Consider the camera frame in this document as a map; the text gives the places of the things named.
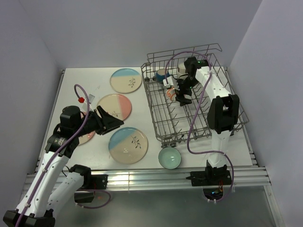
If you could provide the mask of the orange patterned small bowl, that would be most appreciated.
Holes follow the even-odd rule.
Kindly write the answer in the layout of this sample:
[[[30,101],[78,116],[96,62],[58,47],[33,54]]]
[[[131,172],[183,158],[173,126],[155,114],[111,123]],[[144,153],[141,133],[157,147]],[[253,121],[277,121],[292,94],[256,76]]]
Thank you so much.
[[[166,97],[168,100],[175,102],[176,101],[176,91],[174,88],[170,88],[166,91]]]

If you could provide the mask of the blue cream plate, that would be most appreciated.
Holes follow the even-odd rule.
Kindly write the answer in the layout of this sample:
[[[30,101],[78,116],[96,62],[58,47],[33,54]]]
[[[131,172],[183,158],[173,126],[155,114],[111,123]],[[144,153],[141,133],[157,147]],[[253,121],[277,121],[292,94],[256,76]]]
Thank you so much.
[[[110,77],[110,85],[113,90],[123,94],[136,91],[141,86],[141,83],[142,76],[134,69],[119,69]]]
[[[124,127],[111,136],[108,150],[116,162],[131,165],[144,158],[148,150],[148,139],[139,129]]]

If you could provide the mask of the grey brown tumbler cup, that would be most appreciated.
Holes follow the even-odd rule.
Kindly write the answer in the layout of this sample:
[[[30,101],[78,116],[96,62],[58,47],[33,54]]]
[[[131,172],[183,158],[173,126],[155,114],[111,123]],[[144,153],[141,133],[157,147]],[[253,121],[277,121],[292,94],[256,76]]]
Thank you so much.
[[[184,63],[182,62],[178,65],[177,78],[185,79],[187,76],[188,76],[188,74],[186,72],[186,67],[185,67]]]

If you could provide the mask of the dark blue mug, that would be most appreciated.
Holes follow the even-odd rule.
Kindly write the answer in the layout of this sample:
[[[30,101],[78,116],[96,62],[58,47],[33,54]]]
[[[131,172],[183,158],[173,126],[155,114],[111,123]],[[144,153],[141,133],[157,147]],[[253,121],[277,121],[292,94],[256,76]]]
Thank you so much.
[[[156,81],[159,83],[163,83],[163,80],[165,80],[165,78],[168,78],[169,76],[169,72],[165,71],[165,69],[159,69],[155,73]]]

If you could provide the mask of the pale green bowl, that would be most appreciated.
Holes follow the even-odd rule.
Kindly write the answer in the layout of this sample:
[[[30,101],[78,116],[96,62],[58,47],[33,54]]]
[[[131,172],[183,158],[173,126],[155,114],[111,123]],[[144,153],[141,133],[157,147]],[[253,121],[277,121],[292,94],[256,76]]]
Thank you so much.
[[[181,164],[181,154],[173,147],[163,148],[158,155],[160,165],[165,169],[176,169]]]

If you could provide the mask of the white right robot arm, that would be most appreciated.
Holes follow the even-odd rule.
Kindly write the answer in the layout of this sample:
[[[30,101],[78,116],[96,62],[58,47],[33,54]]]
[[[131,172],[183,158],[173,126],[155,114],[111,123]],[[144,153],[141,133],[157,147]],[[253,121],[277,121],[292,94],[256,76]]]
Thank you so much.
[[[212,152],[206,162],[211,169],[205,172],[205,180],[209,184],[216,184],[222,177],[217,168],[226,165],[224,154],[234,125],[238,122],[240,99],[223,86],[206,60],[189,57],[184,66],[186,77],[177,80],[176,101],[181,106],[192,103],[185,96],[191,96],[192,88],[197,84],[203,87],[201,94],[207,94],[211,101],[206,119],[212,130]]]

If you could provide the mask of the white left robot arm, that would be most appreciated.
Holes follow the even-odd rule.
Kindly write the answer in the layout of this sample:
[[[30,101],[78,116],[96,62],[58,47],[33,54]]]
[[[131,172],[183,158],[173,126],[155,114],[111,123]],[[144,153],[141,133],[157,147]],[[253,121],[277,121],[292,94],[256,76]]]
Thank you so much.
[[[91,169],[74,165],[63,183],[55,188],[63,168],[79,145],[79,138],[91,132],[105,135],[124,122],[108,114],[101,106],[82,116],[77,106],[62,110],[60,123],[48,139],[36,176],[20,204],[6,211],[3,221],[9,227],[53,227],[60,209],[80,188],[92,184]]]

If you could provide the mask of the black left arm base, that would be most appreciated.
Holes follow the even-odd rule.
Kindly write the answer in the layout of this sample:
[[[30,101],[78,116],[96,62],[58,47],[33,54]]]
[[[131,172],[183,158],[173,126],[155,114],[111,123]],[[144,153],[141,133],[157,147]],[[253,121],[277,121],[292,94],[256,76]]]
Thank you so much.
[[[75,169],[74,172],[83,177],[82,186],[74,193],[76,203],[91,203],[95,198],[96,190],[105,190],[107,188],[108,175],[92,175],[91,171]]]

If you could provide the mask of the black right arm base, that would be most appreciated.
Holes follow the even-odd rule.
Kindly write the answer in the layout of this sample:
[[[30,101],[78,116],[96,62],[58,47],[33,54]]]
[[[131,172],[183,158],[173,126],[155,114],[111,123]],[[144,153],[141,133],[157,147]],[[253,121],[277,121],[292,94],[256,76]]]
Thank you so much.
[[[203,193],[207,199],[213,201],[221,199],[224,196],[223,187],[232,183],[227,165],[217,168],[207,164],[204,171],[192,171],[186,179],[191,181],[193,187],[210,186],[211,188],[203,189]]]

